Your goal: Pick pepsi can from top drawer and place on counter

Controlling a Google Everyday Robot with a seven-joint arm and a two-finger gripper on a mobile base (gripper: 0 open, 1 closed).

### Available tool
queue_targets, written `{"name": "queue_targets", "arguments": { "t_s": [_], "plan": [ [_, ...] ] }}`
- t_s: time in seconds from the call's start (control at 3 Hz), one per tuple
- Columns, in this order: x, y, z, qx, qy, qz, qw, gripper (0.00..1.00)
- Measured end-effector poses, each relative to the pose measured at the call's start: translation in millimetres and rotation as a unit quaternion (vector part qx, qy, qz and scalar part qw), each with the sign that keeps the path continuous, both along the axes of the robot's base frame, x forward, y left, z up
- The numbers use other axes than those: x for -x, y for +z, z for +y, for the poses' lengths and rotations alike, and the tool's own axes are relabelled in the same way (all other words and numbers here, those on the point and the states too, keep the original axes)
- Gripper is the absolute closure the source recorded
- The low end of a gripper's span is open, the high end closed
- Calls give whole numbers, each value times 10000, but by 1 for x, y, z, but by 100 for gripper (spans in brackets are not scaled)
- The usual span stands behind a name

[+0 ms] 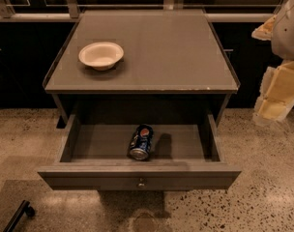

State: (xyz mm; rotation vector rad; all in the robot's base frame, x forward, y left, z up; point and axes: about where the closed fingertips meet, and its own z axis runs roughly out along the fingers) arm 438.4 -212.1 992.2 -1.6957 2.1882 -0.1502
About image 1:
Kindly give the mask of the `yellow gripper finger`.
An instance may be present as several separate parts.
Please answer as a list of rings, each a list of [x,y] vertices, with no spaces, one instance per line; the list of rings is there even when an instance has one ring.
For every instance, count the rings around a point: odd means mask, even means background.
[[[266,20],[262,25],[258,28],[255,28],[251,33],[251,36],[254,39],[260,41],[269,41],[272,38],[273,26],[275,23],[276,17],[273,15],[268,20]]]
[[[282,122],[294,106],[294,61],[268,67],[259,92],[252,116],[255,124],[267,126]]]

